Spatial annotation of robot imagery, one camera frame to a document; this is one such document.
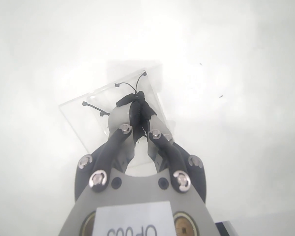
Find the gray gripper base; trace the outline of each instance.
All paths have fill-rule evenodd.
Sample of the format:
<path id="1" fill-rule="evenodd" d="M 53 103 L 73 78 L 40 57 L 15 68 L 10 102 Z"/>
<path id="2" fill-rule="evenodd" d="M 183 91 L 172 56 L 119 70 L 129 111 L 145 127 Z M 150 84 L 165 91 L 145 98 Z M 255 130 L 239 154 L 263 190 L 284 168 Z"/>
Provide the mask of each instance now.
<path id="1" fill-rule="evenodd" d="M 117 190 L 111 186 L 111 181 L 119 177 L 122 180 Z M 169 187 L 162 190 L 158 181 L 164 177 Z M 173 214 L 183 211 L 189 214 L 199 230 L 200 236 L 220 236 L 205 204 L 193 186 L 187 193 L 176 192 L 170 184 L 168 169 L 149 177 L 131 177 L 116 169 L 112 169 L 109 185 L 101 193 L 95 193 L 88 186 L 72 208 L 59 236 L 78 236 L 84 219 L 97 207 L 139 204 L 148 202 L 170 201 Z"/>

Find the transparent plastic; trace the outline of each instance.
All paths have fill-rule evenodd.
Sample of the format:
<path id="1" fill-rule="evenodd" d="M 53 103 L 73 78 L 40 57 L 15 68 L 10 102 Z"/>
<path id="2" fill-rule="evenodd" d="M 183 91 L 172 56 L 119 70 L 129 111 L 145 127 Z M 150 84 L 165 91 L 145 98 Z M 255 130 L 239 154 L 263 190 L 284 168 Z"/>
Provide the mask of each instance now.
<path id="1" fill-rule="evenodd" d="M 115 87 L 115 84 L 127 82 L 135 88 L 138 78 L 144 71 L 147 72 L 147 75 L 140 78 L 137 84 L 137 91 L 144 92 L 147 103 L 157 113 L 160 120 L 167 125 L 157 94 L 154 93 L 154 89 L 149 81 L 149 72 L 146 69 L 134 72 L 133 74 L 109 83 L 93 92 L 67 101 L 59 106 L 60 111 L 88 153 L 92 153 L 107 141 L 109 135 L 108 116 L 104 115 L 101 117 L 98 110 L 89 106 L 83 106 L 82 102 L 86 101 L 87 103 L 110 113 L 113 108 L 116 107 L 117 101 L 129 93 L 134 93 L 134 90 L 127 84 L 120 84 L 119 87 Z M 141 144 L 141 146 L 139 146 L 140 148 L 147 147 L 147 143 L 143 138 L 140 139 L 139 144 Z M 145 156 L 142 155 L 141 159 L 138 159 L 138 161 L 131 166 L 150 162 L 150 159 L 144 159 L 146 157 L 147 154 Z"/>

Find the metal screw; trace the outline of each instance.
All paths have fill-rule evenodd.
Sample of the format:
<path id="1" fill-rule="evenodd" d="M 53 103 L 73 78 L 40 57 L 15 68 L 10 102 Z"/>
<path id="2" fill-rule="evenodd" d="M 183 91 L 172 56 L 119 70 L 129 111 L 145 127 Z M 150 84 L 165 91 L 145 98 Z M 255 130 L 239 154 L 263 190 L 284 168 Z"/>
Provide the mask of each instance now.
<path id="1" fill-rule="evenodd" d="M 83 169 L 88 163 L 92 163 L 92 161 L 93 161 L 92 155 L 87 154 L 83 156 L 82 158 L 80 158 L 78 167 L 80 169 Z"/>
<path id="2" fill-rule="evenodd" d="M 123 131 L 124 134 L 128 134 L 131 131 L 131 126 L 124 123 L 120 125 L 120 129 Z"/>
<path id="3" fill-rule="evenodd" d="M 170 142 L 174 143 L 173 137 L 170 134 L 164 134 L 164 137 Z"/>
<path id="4" fill-rule="evenodd" d="M 89 186 L 92 188 L 93 186 L 101 184 L 105 185 L 107 182 L 107 173 L 104 170 L 96 170 L 89 178 Z"/>
<path id="5" fill-rule="evenodd" d="M 177 178 L 177 182 L 180 185 L 179 190 L 181 192 L 187 192 L 191 187 L 191 180 L 188 174 L 182 170 L 174 172 L 173 176 Z"/>
<path id="6" fill-rule="evenodd" d="M 152 130 L 152 135 L 153 135 L 153 139 L 159 139 L 161 137 L 162 133 L 159 130 L 154 129 L 154 130 Z"/>
<path id="7" fill-rule="evenodd" d="M 201 161 L 201 159 L 198 156 L 195 155 L 190 155 L 188 158 L 188 162 L 190 166 L 198 166 L 200 168 L 203 168 L 203 163 Z"/>

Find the black hole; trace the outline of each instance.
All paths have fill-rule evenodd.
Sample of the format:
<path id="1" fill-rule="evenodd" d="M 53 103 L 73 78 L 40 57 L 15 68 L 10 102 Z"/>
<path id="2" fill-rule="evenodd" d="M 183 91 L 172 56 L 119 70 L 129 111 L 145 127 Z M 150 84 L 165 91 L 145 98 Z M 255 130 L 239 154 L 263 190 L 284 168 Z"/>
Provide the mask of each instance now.
<path id="1" fill-rule="evenodd" d="M 120 177 L 115 177 L 112 182 L 111 182 L 111 186 L 113 189 L 118 189 L 121 186 L 121 178 Z"/>
<path id="2" fill-rule="evenodd" d="M 159 179 L 159 187 L 163 190 L 166 190 L 168 188 L 168 180 L 164 177 L 161 177 Z"/>

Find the gray plastic part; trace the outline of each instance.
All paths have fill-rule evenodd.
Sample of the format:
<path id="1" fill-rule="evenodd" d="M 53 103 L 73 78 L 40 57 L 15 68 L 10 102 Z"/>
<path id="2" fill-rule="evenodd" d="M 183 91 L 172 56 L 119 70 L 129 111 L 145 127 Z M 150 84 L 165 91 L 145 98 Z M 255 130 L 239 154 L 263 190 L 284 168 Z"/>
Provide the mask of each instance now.
<path id="1" fill-rule="evenodd" d="M 176 192 L 171 184 L 162 190 L 158 181 L 161 177 L 170 181 L 169 170 L 165 169 L 149 177 L 131 177 L 112 169 L 111 180 L 119 177 L 121 187 L 117 190 L 111 184 L 100 193 L 95 193 L 88 186 L 75 203 L 59 236 L 78 236 L 84 219 L 98 207 L 139 204 L 148 202 L 170 201 L 173 214 L 185 212 L 195 221 L 200 236 L 220 236 L 205 204 L 193 186 L 187 193 Z"/>
<path id="2" fill-rule="evenodd" d="M 171 137 L 173 137 L 170 130 L 159 119 L 159 117 L 157 117 L 157 115 L 152 115 L 151 116 L 150 131 L 152 131 L 153 129 L 157 129 L 162 134 L 169 134 Z M 158 154 L 158 151 L 159 151 L 158 148 L 155 146 L 155 144 L 148 137 L 148 139 L 147 139 L 147 154 L 154 161 L 156 172 L 159 172 L 161 170 L 161 167 L 164 166 L 163 158 L 160 156 L 160 154 Z"/>

